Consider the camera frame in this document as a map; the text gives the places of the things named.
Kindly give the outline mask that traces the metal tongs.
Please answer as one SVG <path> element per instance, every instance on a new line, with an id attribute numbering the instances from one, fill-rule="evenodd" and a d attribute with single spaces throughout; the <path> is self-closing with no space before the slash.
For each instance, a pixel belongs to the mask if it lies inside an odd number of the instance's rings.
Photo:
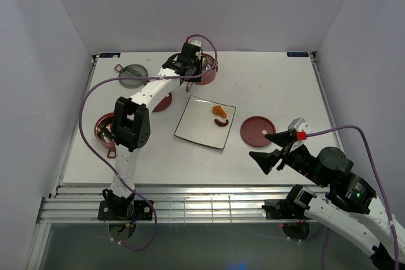
<path id="1" fill-rule="evenodd" d="M 192 83 L 192 82 L 186 82 L 185 90 L 186 90 L 187 92 L 190 92 L 192 86 L 193 86 L 193 83 Z"/>

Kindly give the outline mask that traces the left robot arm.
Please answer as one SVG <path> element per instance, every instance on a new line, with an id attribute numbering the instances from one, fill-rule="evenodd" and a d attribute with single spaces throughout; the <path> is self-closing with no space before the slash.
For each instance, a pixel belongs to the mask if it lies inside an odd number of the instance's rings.
<path id="1" fill-rule="evenodd" d="M 145 87 L 129 98 L 116 101 L 112 122 L 117 156 L 117 175 L 103 197 L 109 210 L 120 219 L 127 219 L 134 213 L 134 177 L 140 149 L 151 135 L 150 112 L 184 81 L 200 82 L 203 71 L 202 42 L 187 41 L 180 54 L 171 56 L 162 65 L 155 80 L 149 80 Z"/>

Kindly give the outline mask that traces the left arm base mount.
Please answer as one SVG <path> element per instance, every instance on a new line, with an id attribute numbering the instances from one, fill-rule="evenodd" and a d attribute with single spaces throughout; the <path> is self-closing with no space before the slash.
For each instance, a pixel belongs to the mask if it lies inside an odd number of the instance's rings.
<path id="1" fill-rule="evenodd" d="M 153 219 L 153 211 L 144 200 L 135 200 L 121 207 L 104 200 L 99 205 L 97 219 L 100 221 L 132 221 L 134 219 L 150 221 Z"/>

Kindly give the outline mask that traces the white square plate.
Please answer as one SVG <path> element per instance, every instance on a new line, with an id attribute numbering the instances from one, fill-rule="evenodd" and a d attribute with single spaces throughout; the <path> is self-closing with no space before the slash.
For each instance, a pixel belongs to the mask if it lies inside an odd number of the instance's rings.
<path id="1" fill-rule="evenodd" d="M 227 118 L 213 114 L 212 107 L 215 105 L 220 105 L 225 110 Z M 174 136 L 188 142 L 223 150 L 230 134 L 236 109 L 235 106 L 220 104 L 191 95 L 175 129 Z M 227 119 L 229 124 L 226 127 L 219 127 L 214 122 L 216 118 L 222 121 Z"/>

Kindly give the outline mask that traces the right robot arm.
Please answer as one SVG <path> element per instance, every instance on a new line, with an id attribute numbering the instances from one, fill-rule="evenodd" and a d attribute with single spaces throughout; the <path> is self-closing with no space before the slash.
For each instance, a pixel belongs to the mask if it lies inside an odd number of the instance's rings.
<path id="1" fill-rule="evenodd" d="M 376 191 L 352 172 L 353 162 L 337 147 L 311 155 L 310 134 L 289 130 L 267 135 L 273 152 L 250 152 L 264 174 L 288 166 L 321 188 L 324 197 L 294 185 L 286 198 L 262 208 L 270 219 L 312 219 L 343 236 L 367 255 L 377 269 L 404 269 L 404 227 L 390 210 L 384 190 Z"/>

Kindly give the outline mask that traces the dark red sausage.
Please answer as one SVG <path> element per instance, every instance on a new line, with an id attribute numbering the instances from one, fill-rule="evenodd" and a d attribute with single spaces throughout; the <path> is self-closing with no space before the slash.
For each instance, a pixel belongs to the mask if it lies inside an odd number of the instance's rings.
<path id="1" fill-rule="evenodd" d="M 229 124 L 229 120 L 227 120 L 227 119 L 225 121 L 222 121 L 222 120 L 219 120 L 218 118 L 216 118 L 216 119 L 214 119 L 214 122 L 219 127 L 226 127 Z"/>

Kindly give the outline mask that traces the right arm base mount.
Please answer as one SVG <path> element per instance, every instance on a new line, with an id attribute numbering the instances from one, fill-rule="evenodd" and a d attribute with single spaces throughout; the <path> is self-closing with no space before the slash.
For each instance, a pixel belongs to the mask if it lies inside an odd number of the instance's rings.
<path id="1" fill-rule="evenodd" d="M 261 208 L 265 210 L 266 219 L 304 219 L 304 212 L 310 209 L 309 203 L 315 198 L 316 195 L 301 199 L 265 200 Z"/>

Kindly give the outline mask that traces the orange fried chicken piece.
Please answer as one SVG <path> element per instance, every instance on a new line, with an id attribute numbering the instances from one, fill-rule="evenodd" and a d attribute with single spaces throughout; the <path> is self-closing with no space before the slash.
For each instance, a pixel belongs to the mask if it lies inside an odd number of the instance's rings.
<path id="1" fill-rule="evenodd" d="M 227 113 L 220 105 L 215 105 L 212 107 L 212 112 L 221 118 L 227 118 Z"/>

